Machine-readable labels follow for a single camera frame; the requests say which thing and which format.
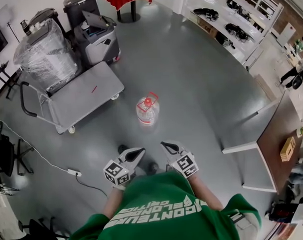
white cable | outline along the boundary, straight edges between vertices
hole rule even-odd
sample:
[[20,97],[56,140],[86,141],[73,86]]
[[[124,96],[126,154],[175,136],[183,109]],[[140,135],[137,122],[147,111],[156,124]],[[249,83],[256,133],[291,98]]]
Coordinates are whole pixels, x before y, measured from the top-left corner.
[[47,163],[49,163],[51,166],[53,166],[53,167],[56,167],[56,168],[58,168],[59,170],[62,170],[62,171],[64,171],[64,172],[68,172],[67,170],[65,170],[65,169],[63,169],[63,168],[60,168],[59,166],[57,166],[57,165],[53,165],[51,162],[49,162],[45,157],[43,157],[42,155],[41,155],[41,153],[33,146],[33,145],[31,145],[28,141],[26,141],[26,140],[24,140],[24,138],[22,137],[22,136],[20,136],[18,133],[16,133],[14,130],[12,130],[3,120],[0,120],[0,122],[3,122],[7,127],[8,127],[8,129],[9,130],[11,130],[14,134],[16,134],[19,138],[21,138],[24,142],[26,142],[28,145],[30,145],[39,155],[40,155],[40,157],[42,158],[42,159],[44,159]]

brown tabletop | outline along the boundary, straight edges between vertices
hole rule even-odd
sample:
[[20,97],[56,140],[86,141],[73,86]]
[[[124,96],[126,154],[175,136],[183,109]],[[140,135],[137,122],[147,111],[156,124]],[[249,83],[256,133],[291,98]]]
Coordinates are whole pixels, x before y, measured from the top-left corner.
[[[278,194],[283,189],[292,168],[299,159],[303,137],[298,138],[296,130],[301,126],[302,123],[297,111],[289,95],[285,94],[257,141]],[[290,160],[283,162],[280,153],[288,137],[294,137],[296,146]]]

plastic wrap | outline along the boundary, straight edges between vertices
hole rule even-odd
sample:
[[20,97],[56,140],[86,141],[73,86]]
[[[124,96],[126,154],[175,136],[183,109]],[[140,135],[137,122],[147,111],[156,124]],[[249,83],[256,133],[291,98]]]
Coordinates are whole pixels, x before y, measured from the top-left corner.
[[58,24],[48,19],[43,26],[25,36],[16,48],[13,62],[21,65],[44,90],[54,93],[81,70],[74,52]]

wooden box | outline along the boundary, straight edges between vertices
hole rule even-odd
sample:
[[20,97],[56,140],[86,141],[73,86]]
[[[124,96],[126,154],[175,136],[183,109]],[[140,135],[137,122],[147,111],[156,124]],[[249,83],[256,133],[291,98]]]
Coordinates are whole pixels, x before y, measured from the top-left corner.
[[197,17],[197,24],[205,30],[212,38],[215,38],[218,30],[210,25],[206,20],[202,19],[201,17]]
[[282,147],[282,150],[280,151],[281,161],[286,162],[291,159],[295,145],[296,143],[294,137],[289,137],[286,140],[285,145]]

large plastic bottle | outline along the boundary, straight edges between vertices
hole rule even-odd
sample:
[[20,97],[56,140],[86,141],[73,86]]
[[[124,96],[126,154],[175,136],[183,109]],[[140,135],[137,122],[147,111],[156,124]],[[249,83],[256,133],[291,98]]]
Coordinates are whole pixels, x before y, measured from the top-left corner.
[[136,113],[141,124],[144,126],[154,125],[160,113],[158,96],[153,92],[149,92],[146,97],[142,97],[137,103]]

